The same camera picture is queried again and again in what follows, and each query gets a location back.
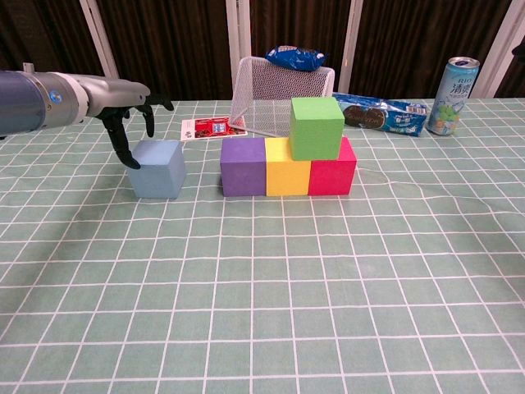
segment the foam block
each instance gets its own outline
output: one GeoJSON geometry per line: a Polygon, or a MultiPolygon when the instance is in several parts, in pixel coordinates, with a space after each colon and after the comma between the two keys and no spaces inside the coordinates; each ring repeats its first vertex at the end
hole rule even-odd
{"type": "Polygon", "coordinates": [[[347,195],[357,164],[352,145],[343,137],[337,160],[314,160],[308,195],[347,195]]]}
{"type": "Polygon", "coordinates": [[[333,97],[293,98],[290,142],[294,160],[335,160],[345,117],[333,97]]]}
{"type": "Polygon", "coordinates": [[[306,195],[310,162],[292,160],[288,138],[266,138],[266,195],[306,195]]]}
{"type": "Polygon", "coordinates": [[[264,138],[232,138],[222,141],[222,193],[266,195],[264,138]]]}
{"type": "Polygon", "coordinates": [[[128,168],[128,177],[137,197],[176,199],[186,177],[182,144],[175,140],[142,140],[133,157],[139,170],[128,168]]]}

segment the blue cube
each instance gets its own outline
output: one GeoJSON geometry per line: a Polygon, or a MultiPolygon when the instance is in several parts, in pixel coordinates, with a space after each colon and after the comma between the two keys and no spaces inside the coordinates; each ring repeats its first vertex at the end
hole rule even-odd
{"type": "Polygon", "coordinates": [[[186,177],[182,144],[176,140],[142,140],[133,150],[139,170],[128,168],[137,197],[176,199],[186,177]]]}

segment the brown curtain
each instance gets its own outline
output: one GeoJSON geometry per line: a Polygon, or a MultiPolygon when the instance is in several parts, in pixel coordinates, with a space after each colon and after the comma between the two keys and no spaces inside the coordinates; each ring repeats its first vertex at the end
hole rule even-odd
{"type": "Polygon", "coordinates": [[[0,69],[103,75],[78,1],[0,0],[0,69]]]}
{"type": "Polygon", "coordinates": [[[277,45],[317,49],[336,70],[337,89],[351,0],[251,0],[252,54],[277,45]]]}
{"type": "Polygon", "coordinates": [[[349,92],[433,98],[453,56],[483,61],[510,0],[366,0],[349,92]]]}
{"type": "Polygon", "coordinates": [[[495,96],[525,97],[525,63],[519,63],[516,57],[513,58],[495,96]]]}
{"type": "Polygon", "coordinates": [[[121,78],[171,99],[231,99],[224,0],[98,0],[121,78]]]}

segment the wire mesh basket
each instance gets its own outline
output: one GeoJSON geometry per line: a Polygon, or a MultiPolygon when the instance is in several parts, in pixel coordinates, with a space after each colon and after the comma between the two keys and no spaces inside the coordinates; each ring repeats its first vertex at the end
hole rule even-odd
{"type": "Polygon", "coordinates": [[[331,96],[335,72],[288,70],[262,57],[244,57],[239,64],[229,124],[254,133],[286,137],[290,133],[293,97],[331,96]]]}

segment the purple cube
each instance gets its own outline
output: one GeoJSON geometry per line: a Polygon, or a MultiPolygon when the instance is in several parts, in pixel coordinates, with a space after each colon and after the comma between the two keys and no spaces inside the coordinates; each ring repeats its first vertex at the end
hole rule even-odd
{"type": "Polygon", "coordinates": [[[266,195],[264,138],[229,138],[222,141],[222,193],[225,197],[266,195]]]}

